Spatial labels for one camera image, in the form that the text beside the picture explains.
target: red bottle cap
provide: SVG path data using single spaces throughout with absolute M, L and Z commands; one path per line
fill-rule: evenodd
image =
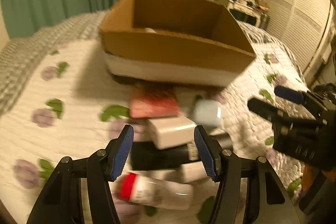
M 119 198 L 124 200 L 130 200 L 131 194 L 133 190 L 133 185 L 135 183 L 135 179 L 137 178 L 137 174 L 128 173 L 121 183 L 121 188 L 119 191 Z

